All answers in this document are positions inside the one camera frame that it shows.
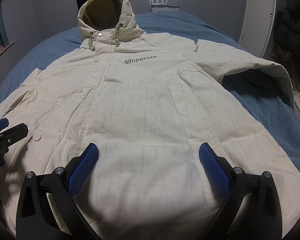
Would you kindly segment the cream hooded puffer jacket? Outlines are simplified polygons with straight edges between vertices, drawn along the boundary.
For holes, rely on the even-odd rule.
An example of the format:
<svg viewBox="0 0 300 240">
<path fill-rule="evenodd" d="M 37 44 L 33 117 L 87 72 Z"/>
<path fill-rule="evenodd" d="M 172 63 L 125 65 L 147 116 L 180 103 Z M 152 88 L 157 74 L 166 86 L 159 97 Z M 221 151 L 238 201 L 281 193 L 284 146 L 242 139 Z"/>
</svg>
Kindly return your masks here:
<svg viewBox="0 0 300 240">
<path fill-rule="evenodd" d="M 222 203 L 199 161 L 206 142 L 231 165 L 273 175 L 288 233 L 300 218 L 300 172 L 222 86 L 253 72 L 292 100 L 283 66 L 222 43 L 147 34 L 129 0 L 87 0 L 78 26 L 81 46 L 34 70 L 0 104 L 0 119 L 29 128 L 0 168 L 11 232 L 26 172 L 50 173 L 94 143 L 100 160 L 75 201 L 99 235 L 197 237 Z"/>
</svg>

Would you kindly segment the pile of dark clothes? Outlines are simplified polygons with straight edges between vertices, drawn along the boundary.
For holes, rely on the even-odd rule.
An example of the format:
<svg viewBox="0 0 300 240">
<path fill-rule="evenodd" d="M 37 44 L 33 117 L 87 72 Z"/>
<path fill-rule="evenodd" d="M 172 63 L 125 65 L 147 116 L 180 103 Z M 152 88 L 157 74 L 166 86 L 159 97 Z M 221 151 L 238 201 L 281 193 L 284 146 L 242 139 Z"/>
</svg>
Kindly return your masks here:
<svg viewBox="0 0 300 240">
<path fill-rule="evenodd" d="M 276 43 L 273 59 L 285 67 L 293 92 L 300 99 L 300 5 L 297 0 L 286 0 L 285 7 L 276 13 L 273 40 Z"/>
</svg>

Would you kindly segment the blue fleece bed blanket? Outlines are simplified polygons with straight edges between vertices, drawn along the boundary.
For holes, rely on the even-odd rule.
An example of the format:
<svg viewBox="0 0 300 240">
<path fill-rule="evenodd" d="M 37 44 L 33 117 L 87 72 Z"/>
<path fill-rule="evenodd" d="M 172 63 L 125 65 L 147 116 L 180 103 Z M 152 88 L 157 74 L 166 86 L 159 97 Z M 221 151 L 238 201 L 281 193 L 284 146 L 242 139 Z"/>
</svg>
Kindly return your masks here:
<svg viewBox="0 0 300 240">
<path fill-rule="evenodd" d="M 240 47 L 229 35 L 188 12 L 139 14 L 136 23 L 148 34 L 170 33 L 194 41 L 208 40 Z M 36 68 L 46 69 L 53 61 L 79 48 L 81 43 L 79 29 L 74 27 L 35 46 L 3 80 L 0 103 Z M 249 70 L 226 76 L 222 85 L 270 132 L 300 172 L 300 120 L 275 81 L 258 70 Z"/>
</svg>

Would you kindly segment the white box under router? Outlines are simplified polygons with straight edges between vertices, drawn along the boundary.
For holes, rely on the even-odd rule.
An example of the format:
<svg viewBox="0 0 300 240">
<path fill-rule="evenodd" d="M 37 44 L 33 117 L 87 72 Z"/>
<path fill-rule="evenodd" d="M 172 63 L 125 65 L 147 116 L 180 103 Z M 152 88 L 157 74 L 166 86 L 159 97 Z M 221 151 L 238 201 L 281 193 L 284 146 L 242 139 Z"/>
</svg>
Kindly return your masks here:
<svg viewBox="0 0 300 240">
<path fill-rule="evenodd" d="M 151 6 L 151 13 L 160 13 L 163 11 L 169 12 L 179 12 L 179 6 L 177 5 L 152 5 Z"/>
</svg>

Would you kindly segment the white wifi router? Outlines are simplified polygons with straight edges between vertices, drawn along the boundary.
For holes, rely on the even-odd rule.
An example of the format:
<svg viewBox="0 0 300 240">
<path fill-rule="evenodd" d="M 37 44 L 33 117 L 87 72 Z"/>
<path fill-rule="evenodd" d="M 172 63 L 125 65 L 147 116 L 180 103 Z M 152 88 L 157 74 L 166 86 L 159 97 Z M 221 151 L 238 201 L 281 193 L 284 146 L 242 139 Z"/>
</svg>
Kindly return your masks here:
<svg viewBox="0 0 300 240">
<path fill-rule="evenodd" d="M 175 5 L 170 4 L 168 0 L 149 0 L 149 4 L 151 6 L 175 7 Z"/>
</svg>

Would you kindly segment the white door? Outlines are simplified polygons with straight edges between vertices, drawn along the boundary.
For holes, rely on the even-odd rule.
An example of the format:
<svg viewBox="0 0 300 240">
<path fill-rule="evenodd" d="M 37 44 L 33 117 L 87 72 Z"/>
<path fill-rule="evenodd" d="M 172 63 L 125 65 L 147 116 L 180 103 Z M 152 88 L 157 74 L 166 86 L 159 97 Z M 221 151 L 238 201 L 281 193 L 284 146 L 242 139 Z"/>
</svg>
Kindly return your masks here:
<svg viewBox="0 0 300 240">
<path fill-rule="evenodd" d="M 256 57 L 263 57 L 274 24 L 276 0 L 246 0 L 239 44 Z"/>
</svg>

